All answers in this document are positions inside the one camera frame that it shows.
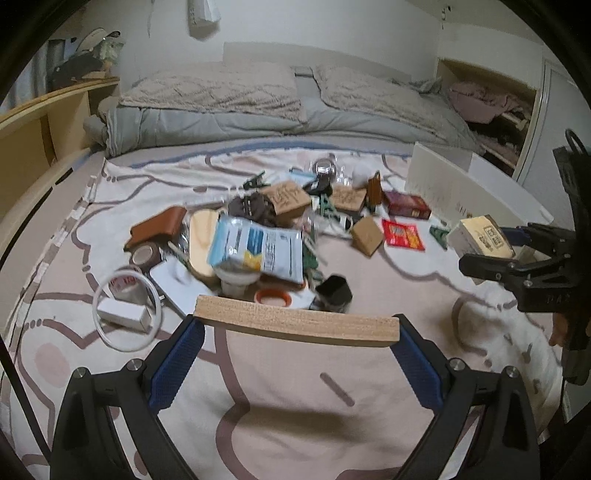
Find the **bedspread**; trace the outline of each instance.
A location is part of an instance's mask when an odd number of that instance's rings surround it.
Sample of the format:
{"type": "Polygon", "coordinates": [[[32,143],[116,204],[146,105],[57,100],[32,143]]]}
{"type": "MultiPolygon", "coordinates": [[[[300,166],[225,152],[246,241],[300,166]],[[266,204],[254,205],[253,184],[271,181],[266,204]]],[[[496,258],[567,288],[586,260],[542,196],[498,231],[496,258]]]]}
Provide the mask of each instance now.
{"type": "MultiPolygon", "coordinates": [[[[128,262],[122,246],[129,228],[171,205],[226,195],[261,170],[306,168],[328,153],[282,148],[140,168],[104,164],[48,243],[9,325],[9,351],[50,445],[72,370],[120,369],[152,347],[136,353],[108,348],[90,314],[100,280],[128,262]]],[[[364,162],[384,180],[402,181],[408,168],[408,160],[395,155],[330,153],[347,173],[364,162]]],[[[428,222],[420,225],[425,253],[381,247],[371,259],[349,240],[321,237],[327,261],[321,269],[347,277],[352,313],[404,313],[445,355],[472,368],[517,365],[542,429],[560,395],[559,362],[547,345],[551,316],[517,312],[515,300],[494,283],[474,286],[459,274],[455,253],[444,252],[425,228],[428,222]]],[[[165,307],[157,339],[168,338],[180,320],[165,307]]],[[[122,329],[108,334],[118,343],[137,341],[136,333],[122,329]]],[[[112,414],[134,474],[146,478],[121,412],[112,408],[112,414]]],[[[419,405],[389,349],[312,345],[207,327],[203,349],[159,418],[200,480],[379,480],[394,476],[433,415],[419,405]]],[[[471,414],[464,434],[473,432],[475,419],[471,414]]],[[[34,476],[48,478],[47,462],[5,376],[0,424],[34,476]]],[[[448,470],[449,477],[453,465],[448,470]]]]}

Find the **green clothespin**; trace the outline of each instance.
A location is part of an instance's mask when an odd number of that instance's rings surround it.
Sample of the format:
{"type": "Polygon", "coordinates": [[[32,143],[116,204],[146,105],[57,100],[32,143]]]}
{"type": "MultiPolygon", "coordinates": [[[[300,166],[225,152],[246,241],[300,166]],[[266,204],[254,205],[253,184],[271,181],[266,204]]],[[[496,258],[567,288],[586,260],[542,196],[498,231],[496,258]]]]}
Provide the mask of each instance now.
{"type": "Polygon", "coordinates": [[[324,218],[336,217],[336,209],[333,203],[326,195],[320,195],[320,216],[324,218]]]}
{"type": "Polygon", "coordinates": [[[429,233],[433,236],[433,238],[437,241],[441,248],[447,250],[447,234],[450,231],[444,228],[439,228],[436,226],[432,226],[429,228],[429,233]]]}
{"type": "Polygon", "coordinates": [[[260,189],[263,187],[268,187],[269,183],[263,183],[262,176],[265,174],[265,170],[260,172],[258,175],[255,175],[250,180],[247,180],[242,184],[242,188],[245,190],[252,190],[252,189],[260,189]]]}

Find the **blue gripper pad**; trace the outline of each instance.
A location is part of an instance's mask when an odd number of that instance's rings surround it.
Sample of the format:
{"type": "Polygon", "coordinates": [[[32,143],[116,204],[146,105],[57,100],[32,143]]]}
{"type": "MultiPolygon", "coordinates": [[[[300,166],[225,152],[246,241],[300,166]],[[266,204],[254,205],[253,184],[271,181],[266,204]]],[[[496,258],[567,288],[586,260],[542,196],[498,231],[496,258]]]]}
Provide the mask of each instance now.
{"type": "Polygon", "coordinates": [[[205,325],[197,320],[191,322],[156,370],[148,400],[155,415],[172,405],[204,341],[205,325]]]}
{"type": "Polygon", "coordinates": [[[400,364],[422,407],[437,414],[443,408],[441,379],[408,332],[400,326],[400,340],[390,350],[400,364]]]}

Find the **metal screw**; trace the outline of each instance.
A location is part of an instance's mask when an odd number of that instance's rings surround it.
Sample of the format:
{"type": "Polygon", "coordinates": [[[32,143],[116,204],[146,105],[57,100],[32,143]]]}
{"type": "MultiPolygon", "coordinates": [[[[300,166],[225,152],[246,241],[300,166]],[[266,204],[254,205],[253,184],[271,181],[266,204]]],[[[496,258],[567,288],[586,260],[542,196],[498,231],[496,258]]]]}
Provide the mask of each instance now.
{"type": "Polygon", "coordinates": [[[511,378],[517,378],[519,376],[519,370],[517,370],[517,368],[513,367],[512,365],[505,367],[505,373],[511,378]]]}
{"type": "Polygon", "coordinates": [[[86,368],[78,367],[76,370],[73,371],[72,376],[74,378],[82,378],[86,375],[86,368]]]}
{"type": "Polygon", "coordinates": [[[127,370],[131,370],[132,372],[138,371],[144,362],[139,358],[132,358],[125,366],[127,370]]]}
{"type": "Polygon", "coordinates": [[[466,368],[466,364],[464,363],[464,360],[462,360],[461,358],[452,358],[449,361],[449,366],[452,368],[454,372],[460,372],[466,368]]]}

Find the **white cup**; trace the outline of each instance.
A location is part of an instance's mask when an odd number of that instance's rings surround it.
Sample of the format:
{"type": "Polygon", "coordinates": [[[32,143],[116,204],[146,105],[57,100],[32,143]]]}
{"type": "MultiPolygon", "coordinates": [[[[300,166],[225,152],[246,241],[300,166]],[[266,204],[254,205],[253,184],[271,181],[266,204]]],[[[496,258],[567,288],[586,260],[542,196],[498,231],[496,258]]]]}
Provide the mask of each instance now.
{"type": "Polygon", "coordinates": [[[230,266],[213,267],[213,271],[222,281],[222,292],[226,297],[240,299],[249,285],[261,278],[261,272],[241,270],[230,266]]]}

